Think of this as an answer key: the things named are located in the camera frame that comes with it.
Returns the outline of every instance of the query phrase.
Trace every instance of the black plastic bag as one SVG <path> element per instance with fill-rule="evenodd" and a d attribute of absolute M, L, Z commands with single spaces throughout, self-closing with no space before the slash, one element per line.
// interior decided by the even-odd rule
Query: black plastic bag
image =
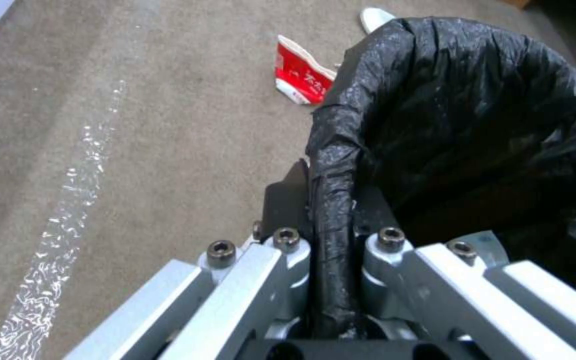
<path fill-rule="evenodd" d="M 362 337 L 354 191 L 377 185 L 416 246 L 494 230 L 576 287 L 576 68 L 521 34 L 393 20 L 345 53 L 306 153 L 316 337 Z"/>

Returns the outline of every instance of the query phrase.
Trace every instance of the white object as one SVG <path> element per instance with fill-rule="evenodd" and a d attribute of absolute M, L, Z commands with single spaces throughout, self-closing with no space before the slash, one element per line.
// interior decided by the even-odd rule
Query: white object
<path fill-rule="evenodd" d="M 395 15 L 377 7 L 366 7 L 361 10 L 361 13 L 359 14 L 361 26 L 365 30 L 366 34 L 374 32 L 381 27 L 381 25 L 384 25 L 393 19 L 396 19 Z"/>

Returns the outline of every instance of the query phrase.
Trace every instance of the silver metal bar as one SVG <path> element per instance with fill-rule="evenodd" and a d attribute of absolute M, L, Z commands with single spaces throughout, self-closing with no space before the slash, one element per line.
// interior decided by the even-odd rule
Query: silver metal bar
<path fill-rule="evenodd" d="M 484 276 L 576 348 L 576 290 L 530 261 L 488 269 Z"/>
<path fill-rule="evenodd" d="M 170 260 L 70 351 L 66 359 L 152 358 L 212 290 L 208 272 Z"/>
<path fill-rule="evenodd" d="M 383 281 L 437 340 L 470 335 L 491 358 L 576 359 L 576 350 L 448 251 L 407 251 Z"/>
<path fill-rule="evenodd" d="M 286 257 L 251 244 L 161 359 L 234 358 L 248 337 L 264 336 L 287 289 Z"/>

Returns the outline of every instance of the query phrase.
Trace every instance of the screw head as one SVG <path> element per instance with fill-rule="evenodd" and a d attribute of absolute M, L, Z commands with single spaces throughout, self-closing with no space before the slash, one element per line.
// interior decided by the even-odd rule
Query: screw head
<path fill-rule="evenodd" d="M 206 259 L 208 265 L 215 268 L 226 268 L 235 261 L 235 244 L 229 240 L 217 240 L 208 245 Z"/>
<path fill-rule="evenodd" d="M 272 244 L 284 253 L 292 253 L 299 247 L 299 231 L 292 227 L 280 227 L 272 235 Z"/>
<path fill-rule="evenodd" d="M 448 241 L 446 243 L 446 248 L 450 250 L 453 254 L 463 260 L 468 265 L 475 264 L 475 259 L 477 258 L 477 250 L 466 241 Z"/>
<path fill-rule="evenodd" d="M 402 250 L 406 242 L 406 235 L 398 227 L 382 227 L 379 230 L 377 246 L 387 253 L 397 253 Z"/>
<path fill-rule="evenodd" d="M 252 223 L 252 239 L 261 240 L 261 221 Z"/>

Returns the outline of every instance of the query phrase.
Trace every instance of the red and white wrapper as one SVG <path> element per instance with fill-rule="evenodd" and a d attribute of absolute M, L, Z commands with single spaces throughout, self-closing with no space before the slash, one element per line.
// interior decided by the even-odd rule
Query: red and white wrapper
<path fill-rule="evenodd" d="M 279 35 L 275 86 L 297 104 L 320 104 L 337 73 L 321 66 L 308 51 Z"/>

